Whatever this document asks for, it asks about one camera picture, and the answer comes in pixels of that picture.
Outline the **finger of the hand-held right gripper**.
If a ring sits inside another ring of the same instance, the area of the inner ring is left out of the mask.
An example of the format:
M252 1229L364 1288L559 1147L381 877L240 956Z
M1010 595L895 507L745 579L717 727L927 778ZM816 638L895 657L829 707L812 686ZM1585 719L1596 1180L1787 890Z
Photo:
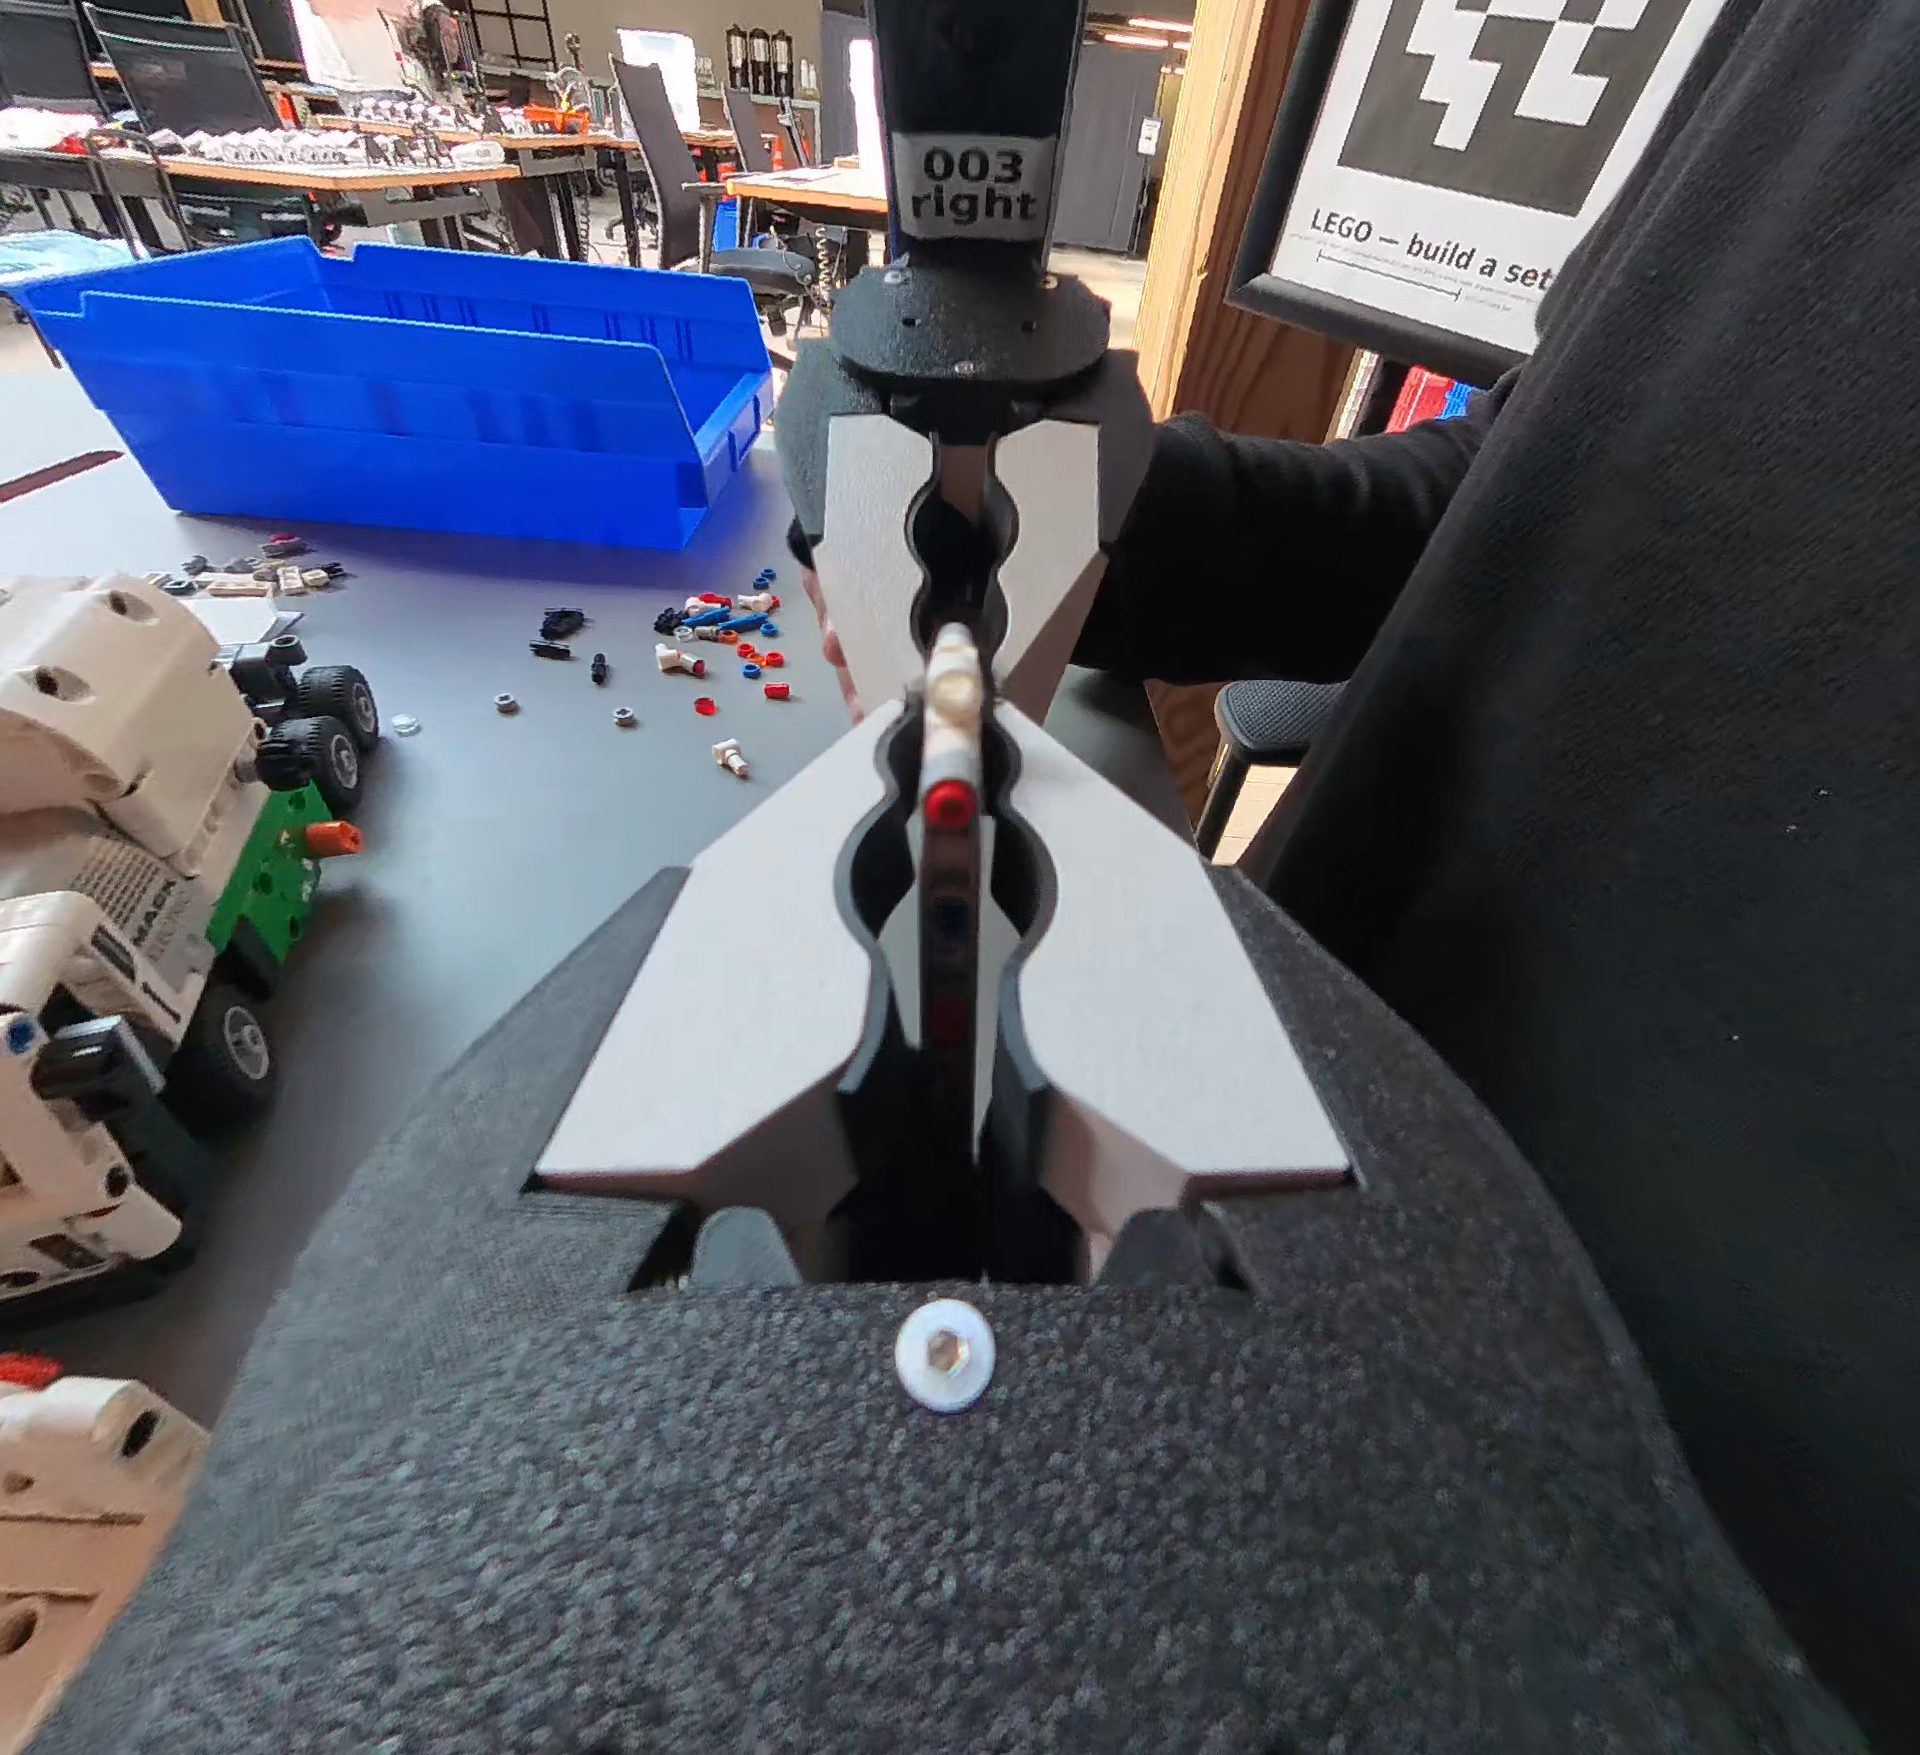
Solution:
M863 715L924 674L927 570L912 527L937 473L933 439L888 417L829 424L823 592Z
M1097 444L1095 424L1041 419L986 447L972 631L997 702L1034 724L1049 721L1106 567Z

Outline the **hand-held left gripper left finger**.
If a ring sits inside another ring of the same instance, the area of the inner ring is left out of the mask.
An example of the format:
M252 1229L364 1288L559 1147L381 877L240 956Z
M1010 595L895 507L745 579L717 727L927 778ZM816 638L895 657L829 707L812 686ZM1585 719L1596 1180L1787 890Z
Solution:
M850 734L681 872L533 1162L543 1191L756 1210L805 1274L877 1176L904 1056L882 930L913 883L917 707Z

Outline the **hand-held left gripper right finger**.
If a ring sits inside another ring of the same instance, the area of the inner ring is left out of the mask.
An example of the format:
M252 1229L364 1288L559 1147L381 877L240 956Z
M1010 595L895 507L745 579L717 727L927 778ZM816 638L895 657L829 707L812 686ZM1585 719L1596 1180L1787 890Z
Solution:
M988 736L992 1279L1086 1279L1140 1215L1332 1188L1348 1149L1211 868L1007 702Z

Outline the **lego beam assembly with pins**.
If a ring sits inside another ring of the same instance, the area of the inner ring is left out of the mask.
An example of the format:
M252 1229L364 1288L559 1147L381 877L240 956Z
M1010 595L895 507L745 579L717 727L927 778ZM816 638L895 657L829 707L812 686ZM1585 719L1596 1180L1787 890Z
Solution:
M926 1149L955 1170L974 1165L980 906L990 819L988 759L977 715L917 702L913 819L917 1088Z

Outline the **white lego container body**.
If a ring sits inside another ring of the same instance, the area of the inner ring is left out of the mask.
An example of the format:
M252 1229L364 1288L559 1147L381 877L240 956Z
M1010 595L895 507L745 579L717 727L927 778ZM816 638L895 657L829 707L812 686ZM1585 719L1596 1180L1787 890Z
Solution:
M2 1748L44 1727L167 1542L210 1451L129 1379L2 1355Z

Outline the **pile of coloured lego pieces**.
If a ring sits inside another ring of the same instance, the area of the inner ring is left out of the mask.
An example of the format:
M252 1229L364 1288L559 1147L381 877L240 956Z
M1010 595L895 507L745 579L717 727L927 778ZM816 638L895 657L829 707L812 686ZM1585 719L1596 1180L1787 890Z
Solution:
M758 686L767 702L790 701L779 579L779 569L767 564L740 592L703 589L668 602L652 619L659 675L697 686L737 678Z

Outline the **cluster of grey lego pieces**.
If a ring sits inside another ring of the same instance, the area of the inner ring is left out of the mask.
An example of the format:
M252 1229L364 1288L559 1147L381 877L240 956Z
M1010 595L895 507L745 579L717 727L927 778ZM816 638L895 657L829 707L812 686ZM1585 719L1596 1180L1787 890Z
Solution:
M348 564L325 558L297 532L262 539L252 553L214 558L192 553L171 569L141 577L147 585L179 599L293 599L328 594L351 579Z

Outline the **white and green lego truck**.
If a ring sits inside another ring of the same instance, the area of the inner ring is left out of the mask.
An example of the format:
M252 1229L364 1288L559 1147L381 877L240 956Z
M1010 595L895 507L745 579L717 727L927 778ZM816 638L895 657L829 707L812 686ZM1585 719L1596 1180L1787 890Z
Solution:
M158 1288L216 1146L267 1114L262 1012L354 856L366 675L284 615L222 638L126 573L2 587L4 1323Z

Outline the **person's right hand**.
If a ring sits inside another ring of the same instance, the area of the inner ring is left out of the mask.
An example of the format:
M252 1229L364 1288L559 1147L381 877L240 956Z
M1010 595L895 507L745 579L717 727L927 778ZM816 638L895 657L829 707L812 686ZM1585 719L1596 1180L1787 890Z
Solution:
M849 663L846 663L845 645L842 645L842 641L840 641L840 638L838 638L838 633L836 633L832 615L831 615L831 612L829 612L829 599L827 599L827 594L825 594L825 589L823 589L821 577L819 577L819 573L816 573L814 569L802 569L802 570L800 570L800 583L802 583L802 589L805 589L805 594L806 594L808 603L812 606L812 612L814 612L814 617L816 617L816 623L819 623L819 630L821 630L825 659L827 659L829 670L831 670L831 674L832 674L832 678L835 678L835 683L836 683L836 687L838 687L840 701L842 701L842 704L846 707L849 721L850 721L852 724L856 724L856 723L863 721L863 708L861 708L858 694L856 694L856 687L854 687L852 678L850 678L850 667L849 667Z

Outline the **short wooden desk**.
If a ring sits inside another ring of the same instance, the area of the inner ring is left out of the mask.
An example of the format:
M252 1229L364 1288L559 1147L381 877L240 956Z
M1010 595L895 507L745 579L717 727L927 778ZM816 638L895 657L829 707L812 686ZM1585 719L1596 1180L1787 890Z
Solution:
M734 171L728 193L767 215L793 215L823 228L885 232L890 223L885 175L868 167Z

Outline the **black padded chair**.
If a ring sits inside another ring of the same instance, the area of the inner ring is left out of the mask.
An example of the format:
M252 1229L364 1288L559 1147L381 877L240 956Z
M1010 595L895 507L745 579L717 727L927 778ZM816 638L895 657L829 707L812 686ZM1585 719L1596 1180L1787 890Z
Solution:
M1285 680L1242 680L1217 687L1211 702L1216 748L1194 827L1194 845L1201 856L1216 856L1249 773L1299 768L1345 690L1345 681Z

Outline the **black high-back office chair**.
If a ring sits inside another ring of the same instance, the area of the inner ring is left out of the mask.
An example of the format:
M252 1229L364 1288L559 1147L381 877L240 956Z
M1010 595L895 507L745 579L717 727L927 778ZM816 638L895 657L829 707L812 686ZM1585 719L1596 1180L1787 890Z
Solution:
M703 177L668 99L659 66L611 57L627 124L657 205L659 266L708 273L712 232L726 183Z

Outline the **framed marker sign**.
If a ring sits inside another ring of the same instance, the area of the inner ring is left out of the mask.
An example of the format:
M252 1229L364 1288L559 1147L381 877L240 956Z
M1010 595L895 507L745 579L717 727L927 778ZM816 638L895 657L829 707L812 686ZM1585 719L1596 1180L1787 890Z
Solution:
M1310 0L1227 301L1477 385L1728 0Z

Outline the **blue plastic bin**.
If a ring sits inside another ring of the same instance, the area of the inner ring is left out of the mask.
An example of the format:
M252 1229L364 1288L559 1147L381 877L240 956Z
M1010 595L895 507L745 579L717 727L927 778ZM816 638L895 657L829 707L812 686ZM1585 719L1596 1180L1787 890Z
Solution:
M301 237L11 299L192 517L675 551L773 415L730 279Z

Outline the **long wooden desk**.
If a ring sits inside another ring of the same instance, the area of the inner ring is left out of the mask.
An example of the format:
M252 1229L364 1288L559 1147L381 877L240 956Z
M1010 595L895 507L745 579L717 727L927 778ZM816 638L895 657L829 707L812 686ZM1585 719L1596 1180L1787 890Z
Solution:
M501 213L501 191L528 181L514 162L487 165L368 165L214 160L167 153L147 138L92 131L79 141L108 191L131 196L132 183L152 183L167 210L201 210L181 223L193 244L210 218L256 222L267 232L304 232L321 246L333 229L415 229L430 246L464 244L466 222Z

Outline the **black mesh office chair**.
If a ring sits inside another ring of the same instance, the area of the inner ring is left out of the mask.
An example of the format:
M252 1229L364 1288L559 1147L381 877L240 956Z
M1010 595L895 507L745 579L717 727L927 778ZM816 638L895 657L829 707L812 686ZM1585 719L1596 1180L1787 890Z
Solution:
M84 3L137 121L149 135L276 131L282 119L237 31Z
M2 0L2 106L108 118L75 0Z

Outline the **wooden post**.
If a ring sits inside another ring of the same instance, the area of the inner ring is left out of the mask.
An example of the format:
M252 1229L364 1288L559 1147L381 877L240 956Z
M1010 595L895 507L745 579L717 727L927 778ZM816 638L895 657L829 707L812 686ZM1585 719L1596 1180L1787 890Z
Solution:
M1226 301L1309 3L1196 0L1134 320L1159 419L1318 441L1347 379L1350 348Z

